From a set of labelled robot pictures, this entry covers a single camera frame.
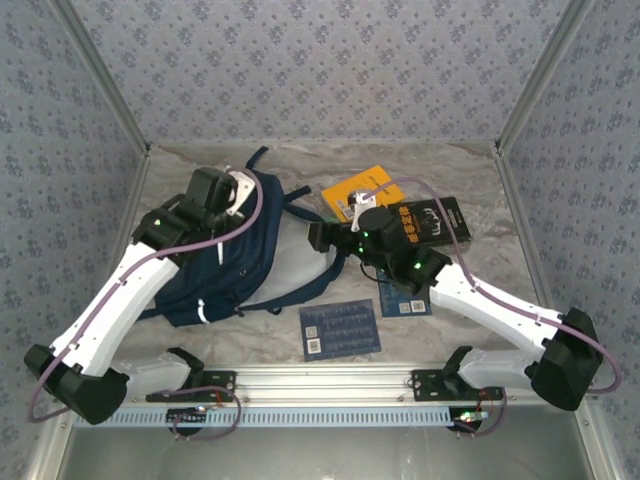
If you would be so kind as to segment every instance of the blue card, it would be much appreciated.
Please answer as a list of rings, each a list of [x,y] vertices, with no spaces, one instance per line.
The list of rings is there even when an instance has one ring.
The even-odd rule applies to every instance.
[[[387,281],[384,273],[376,271],[376,278]],[[396,291],[388,283],[378,283],[380,294],[380,309],[383,317],[415,317],[431,315],[431,305],[421,297],[410,297]]]
[[[381,350],[371,300],[302,307],[300,326],[307,362]]]

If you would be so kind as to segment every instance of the table surface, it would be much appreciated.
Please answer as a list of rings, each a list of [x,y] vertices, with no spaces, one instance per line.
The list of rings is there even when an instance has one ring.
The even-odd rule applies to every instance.
[[[244,166],[258,146],[154,147],[136,222],[150,209],[184,191],[198,165]],[[316,144],[271,147],[258,163],[277,175],[284,190],[308,184],[312,194],[298,200],[321,214],[330,214],[320,191],[373,165],[392,176],[414,175],[441,196],[455,196],[470,226],[472,241],[465,259],[479,278],[525,300],[535,301],[524,255],[502,184],[488,145],[469,148],[448,144]],[[408,198],[428,198],[417,186],[402,187]],[[441,249],[452,255],[450,248]],[[485,349],[510,348],[493,332],[450,311],[434,308],[432,316],[382,318],[377,285],[349,258],[343,273],[327,291],[307,305],[372,299],[382,351],[326,362],[444,362],[459,345]],[[291,364],[304,362],[297,307],[278,315],[249,312],[211,325],[173,328],[162,317],[139,322],[128,333],[117,356],[155,355],[180,346],[215,364]]]

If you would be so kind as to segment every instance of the black box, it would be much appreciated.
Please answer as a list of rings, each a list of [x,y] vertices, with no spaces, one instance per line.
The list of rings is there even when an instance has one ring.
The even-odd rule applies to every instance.
[[[469,227],[455,197],[441,198],[440,201],[447,211],[458,242],[470,240]],[[404,231],[412,244],[430,247],[453,244],[435,200],[394,203],[387,208],[400,216]]]

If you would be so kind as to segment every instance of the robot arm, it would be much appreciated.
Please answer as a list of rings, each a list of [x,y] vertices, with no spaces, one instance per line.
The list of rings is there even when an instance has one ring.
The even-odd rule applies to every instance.
[[[239,209],[255,186],[242,172],[201,168],[194,172],[184,195],[145,215],[115,272],[78,320],[49,347],[34,345],[25,355],[27,367],[37,378],[58,363],[45,378],[44,388],[97,424],[127,399],[192,386],[192,378],[204,366],[181,349],[132,361],[114,361],[113,356],[145,306],[197,252],[152,257],[236,229],[244,221]],[[83,334],[74,342],[82,328]]]
[[[350,197],[357,213],[355,228],[348,223],[312,225],[309,231],[312,246],[326,251],[329,245],[335,245],[344,254],[356,255],[366,265],[384,272],[397,290],[420,295],[433,305],[460,313],[517,347],[491,352],[460,347],[443,370],[447,388],[452,391],[490,386],[530,388],[558,408],[578,408],[602,363],[602,355],[563,331],[562,326],[597,341],[588,315],[576,309],[562,315],[475,277],[470,283],[462,267],[448,256],[426,246],[411,245],[400,218],[386,208],[364,204],[365,197],[361,192]],[[502,305],[526,311],[532,319]]]

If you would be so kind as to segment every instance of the enclosure wall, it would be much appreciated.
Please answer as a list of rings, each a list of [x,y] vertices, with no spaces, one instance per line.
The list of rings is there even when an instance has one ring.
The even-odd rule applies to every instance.
[[[620,360],[624,383],[604,405],[631,478],[640,478],[639,53],[638,3],[597,1],[508,153],[558,307],[591,312]]]
[[[149,142],[494,139],[565,0],[75,0]]]
[[[22,357],[104,280],[140,152],[45,0],[3,0],[0,18],[0,478],[16,480],[37,432]]]

